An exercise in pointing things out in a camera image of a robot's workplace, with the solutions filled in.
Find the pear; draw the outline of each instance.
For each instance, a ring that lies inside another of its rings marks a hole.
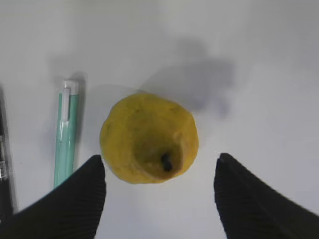
[[[185,173],[198,152],[192,113],[149,93],[118,101],[100,133],[104,160],[128,183],[162,183]]]

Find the white table surface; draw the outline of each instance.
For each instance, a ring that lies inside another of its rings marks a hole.
[[[160,185],[107,169],[96,238],[224,239],[214,204],[219,153],[319,213],[319,1],[1,0],[17,206],[52,189],[57,90],[86,78],[76,167],[100,153],[110,107],[143,89],[194,112],[195,164]]]

